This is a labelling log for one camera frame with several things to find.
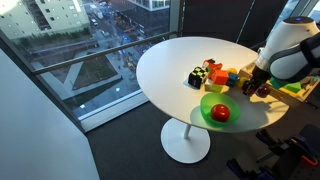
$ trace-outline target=window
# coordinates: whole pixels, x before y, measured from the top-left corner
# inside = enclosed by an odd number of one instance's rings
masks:
[[[8,9],[8,14],[12,14],[12,22],[24,26],[11,26],[10,24],[0,26],[6,37],[12,40],[12,43],[16,43],[14,44],[16,47],[23,47],[20,53],[25,55],[28,66],[35,69],[32,70],[35,76],[46,81],[48,88],[57,94],[57,98],[66,107],[66,111],[77,118],[77,121],[86,124],[90,119],[95,118],[95,115],[106,112],[108,108],[120,107],[121,103],[133,97],[142,96],[136,80],[137,63],[148,48],[162,39],[117,50],[77,64],[48,70],[46,73],[37,74],[36,71],[151,38],[154,34],[166,33],[169,31],[170,9],[168,7],[159,10],[163,13],[157,18],[163,19],[164,23],[157,23],[157,27],[153,27],[151,22],[159,20],[153,18],[152,14],[158,11],[153,12],[127,0],[113,1],[112,7],[106,6],[100,9],[98,6],[99,8],[94,12],[81,7],[78,13],[75,13],[76,8],[72,4],[75,1],[82,4],[80,0],[70,0],[65,2],[69,5],[64,5],[67,7],[64,8],[61,3],[52,1],[50,8],[32,9],[27,7],[28,4],[23,3],[22,6],[25,6],[26,9],[22,11],[23,14],[28,11],[33,13],[32,17],[21,17],[20,12],[15,9]],[[34,2],[38,2],[39,6],[41,3],[49,4],[48,0]],[[58,12],[58,9],[63,10],[64,13],[47,17],[45,14],[53,13],[51,12],[53,9],[56,10],[55,12]],[[139,31],[138,24],[144,27],[143,33]]]
[[[317,24],[320,23],[320,2],[316,4],[316,6],[309,13],[308,17],[314,19]]]
[[[282,10],[280,16],[278,17],[277,22],[275,23],[273,29],[277,27],[277,25],[283,21],[284,19],[291,16],[292,12],[296,8],[297,4],[299,3],[299,0],[288,0],[287,4],[285,5],[284,9]]]

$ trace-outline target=colorful toy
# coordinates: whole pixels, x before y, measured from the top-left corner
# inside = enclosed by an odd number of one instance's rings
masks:
[[[221,93],[222,89],[223,85],[213,84],[210,79],[207,79],[207,81],[204,84],[205,91]]]
[[[278,83],[273,77],[270,78],[270,83],[275,89],[280,89],[285,85]]]
[[[291,92],[298,93],[301,90],[301,83],[300,82],[290,83],[290,84],[283,86],[283,88],[285,88]]]
[[[238,79],[238,81],[236,82],[237,87],[240,88],[240,89],[242,89],[242,86],[243,86],[244,82],[246,82],[247,80],[248,80],[248,79],[245,78],[245,77],[240,77],[240,78]]]
[[[204,60],[202,63],[202,68],[204,68],[208,72],[208,77],[211,77],[216,69],[220,70],[222,68],[221,63],[215,64],[215,62],[216,61],[213,59],[208,59]]]
[[[208,72],[201,67],[196,67],[189,74],[188,84],[191,86],[200,89],[201,84],[204,83],[207,79]]]
[[[227,71],[233,74],[238,74],[236,68],[228,68]]]
[[[219,122],[227,122],[230,117],[230,110],[224,104],[216,104],[211,108],[210,117]]]
[[[226,85],[229,87],[234,87],[239,79],[239,75],[238,74],[234,74],[231,72],[228,72],[228,80]]]
[[[257,90],[256,90],[256,95],[261,97],[261,98],[265,98],[267,97],[270,93],[271,93],[271,90],[270,88],[265,85],[265,84],[262,84]]]
[[[229,79],[228,72],[225,70],[216,69],[211,76],[211,80],[214,84],[225,85]]]

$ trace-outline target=dark carpet floor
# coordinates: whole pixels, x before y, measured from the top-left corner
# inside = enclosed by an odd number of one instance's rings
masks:
[[[317,87],[308,99],[320,106],[319,96]],[[320,127],[319,112],[302,103],[266,129],[272,137],[286,139],[299,133],[306,124]],[[260,166],[272,166],[278,158],[255,162],[269,152],[255,137],[257,131],[232,134],[209,131],[211,146],[207,156],[194,164],[179,163],[161,145],[161,129],[169,118],[147,102],[86,133],[101,180],[232,180],[238,178],[226,166],[231,158],[236,158],[243,169],[255,171]]]

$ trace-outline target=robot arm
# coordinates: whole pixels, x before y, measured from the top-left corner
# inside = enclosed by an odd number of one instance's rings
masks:
[[[278,82],[294,83],[320,68],[320,33],[298,46],[270,57],[270,75]]]
[[[297,82],[319,67],[318,33],[311,18],[291,17],[282,21],[259,53],[252,78],[242,87],[243,94],[252,95],[271,77],[280,84]]]

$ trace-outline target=toy block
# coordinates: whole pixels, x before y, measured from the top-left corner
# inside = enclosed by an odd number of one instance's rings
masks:
[[[275,89],[280,89],[283,87],[285,84],[282,84],[281,82],[277,82],[273,77],[270,78],[270,84],[275,88]]]
[[[214,64],[214,63],[216,63],[216,61],[214,59],[204,60],[202,63],[202,68],[206,69],[209,66],[209,64]]]
[[[290,84],[283,86],[283,88],[285,88],[291,92],[298,93],[301,90],[301,83],[300,82],[290,83]]]
[[[208,59],[204,60],[202,63],[202,68],[204,68],[208,72],[208,77],[211,77],[216,69],[220,70],[222,68],[221,63],[215,64],[215,62],[216,61],[213,59]]]
[[[319,78],[317,76],[312,77],[310,81],[310,85],[313,86],[318,80]]]
[[[221,93],[222,89],[223,85],[213,84],[210,79],[207,79],[207,81],[204,83],[205,91]]]
[[[228,72],[216,69],[211,76],[213,84],[225,85],[229,79]]]
[[[239,75],[238,74],[234,74],[234,73],[228,73],[228,81],[226,82],[226,85],[229,87],[234,87],[236,85],[236,82],[239,79]]]
[[[240,88],[240,89],[242,89],[242,86],[243,86],[243,84],[244,84],[246,81],[248,81],[247,78],[245,78],[245,77],[240,77],[240,78],[238,79],[238,81],[236,82],[237,87]]]
[[[200,67],[194,68],[194,70],[189,74],[188,84],[200,89],[201,84],[207,79],[208,72]]]
[[[233,74],[238,74],[238,71],[236,70],[236,68],[228,68],[227,71]]]

